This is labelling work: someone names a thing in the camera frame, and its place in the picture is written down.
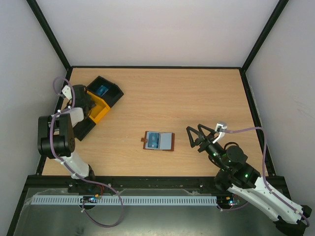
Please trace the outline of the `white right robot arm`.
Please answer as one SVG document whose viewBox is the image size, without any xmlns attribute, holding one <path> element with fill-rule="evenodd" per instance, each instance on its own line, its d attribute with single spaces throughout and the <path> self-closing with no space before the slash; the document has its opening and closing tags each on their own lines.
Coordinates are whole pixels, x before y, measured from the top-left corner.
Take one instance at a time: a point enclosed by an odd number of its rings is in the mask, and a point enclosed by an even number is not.
<svg viewBox="0 0 315 236">
<path fill-rule="evenodd" d="M 215 129 L 199 124 L 197 129 L 186 128 L 190 146 L 207 152 L 209 160 L 220 170 L 214 178 L 219 192 L 230 192 L 261 210 L 287 236 L 302 236 L 309 227 L 312 209 L 299 205 L 270 184 L 264 172 L 260 173 L 247 163 L 247 155 L 236 142 L 221 146 L 219 141 L 231 133 L 225 123 Z"/>
</svg>

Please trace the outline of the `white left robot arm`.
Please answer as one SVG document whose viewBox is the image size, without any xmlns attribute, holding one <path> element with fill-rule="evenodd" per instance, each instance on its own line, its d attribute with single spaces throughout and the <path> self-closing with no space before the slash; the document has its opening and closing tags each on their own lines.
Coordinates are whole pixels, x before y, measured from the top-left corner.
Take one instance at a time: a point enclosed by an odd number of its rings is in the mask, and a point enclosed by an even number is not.
<svg viewBox="0 0 315 236">
<path fill-rule="evenodd" d="M 93 183 L 94 171 L 75 151 L 75 140 L 82 141 L 95 127 L 88 118 L 95 102 L 84 85 L 65 86 L 62 95 L 70 99 L 64 110 L 38 118 L 38 151 L 65 167 L 73 179 Z"/>
</svg>

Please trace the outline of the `brown leather card holder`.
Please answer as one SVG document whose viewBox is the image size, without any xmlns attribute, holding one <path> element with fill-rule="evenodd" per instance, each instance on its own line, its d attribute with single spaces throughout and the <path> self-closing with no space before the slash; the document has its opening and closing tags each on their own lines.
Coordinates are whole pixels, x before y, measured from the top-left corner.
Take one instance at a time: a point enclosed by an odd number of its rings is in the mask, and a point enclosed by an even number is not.
<svg viewBox="0 0 315 236">
<path fill-rule="evenodd" d="M 175 134 L 172 132 L 146 131 L 141 138 L 144 150 L 174 151 Z"/>
</svg>

